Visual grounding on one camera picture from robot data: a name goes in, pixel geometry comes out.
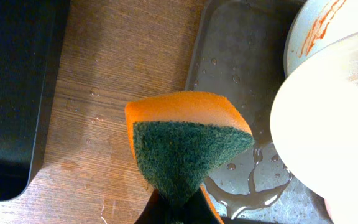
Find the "cream plate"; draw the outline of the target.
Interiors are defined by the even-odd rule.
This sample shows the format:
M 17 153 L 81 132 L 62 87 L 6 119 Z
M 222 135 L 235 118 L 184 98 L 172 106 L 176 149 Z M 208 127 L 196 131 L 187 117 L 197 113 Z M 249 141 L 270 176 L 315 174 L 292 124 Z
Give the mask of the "cream plate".
M 334 223 L 358 223 L 358 33 L 303 62 L 280 87 L 270 129 L 292 173 Z

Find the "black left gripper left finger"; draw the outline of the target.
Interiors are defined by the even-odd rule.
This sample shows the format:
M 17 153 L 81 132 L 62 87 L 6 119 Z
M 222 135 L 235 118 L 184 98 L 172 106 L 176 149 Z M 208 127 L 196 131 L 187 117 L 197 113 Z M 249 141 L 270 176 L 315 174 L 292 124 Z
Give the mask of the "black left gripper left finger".
M 166 224 L 170 223 L 170 206 L 154 189 L 140 217 L 135 224 Z

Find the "grey-white plate with sauce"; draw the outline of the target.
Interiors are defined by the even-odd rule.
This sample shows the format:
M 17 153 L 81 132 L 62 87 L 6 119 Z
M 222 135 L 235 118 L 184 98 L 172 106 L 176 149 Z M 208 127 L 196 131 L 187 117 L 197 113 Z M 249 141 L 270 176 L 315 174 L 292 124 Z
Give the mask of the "grey-white plate with sauce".
M 358 0 L 307 0 L 287 35 L 285 76 L 321 49 L 355 33 L 358 33 Z

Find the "green and orange sponge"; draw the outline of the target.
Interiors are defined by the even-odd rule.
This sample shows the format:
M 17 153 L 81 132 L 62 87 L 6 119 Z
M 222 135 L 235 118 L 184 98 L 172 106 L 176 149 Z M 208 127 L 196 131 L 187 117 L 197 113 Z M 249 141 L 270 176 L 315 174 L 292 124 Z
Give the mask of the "green and orange sponge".
M 183 206 L 215 168 L 254 144 L 252 131 L 224 96 L 179 91 L 125 107 L 131 153 L 143 178 L 170 206 L 170 223 L 183 223 Z

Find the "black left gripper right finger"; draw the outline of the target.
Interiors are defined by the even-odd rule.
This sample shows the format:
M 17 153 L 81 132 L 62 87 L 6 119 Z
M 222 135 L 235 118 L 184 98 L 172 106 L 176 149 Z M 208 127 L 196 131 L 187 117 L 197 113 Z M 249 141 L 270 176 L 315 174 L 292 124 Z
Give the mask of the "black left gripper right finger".
M 200 187 L 183 206 L 184 224 L 219 224 Z

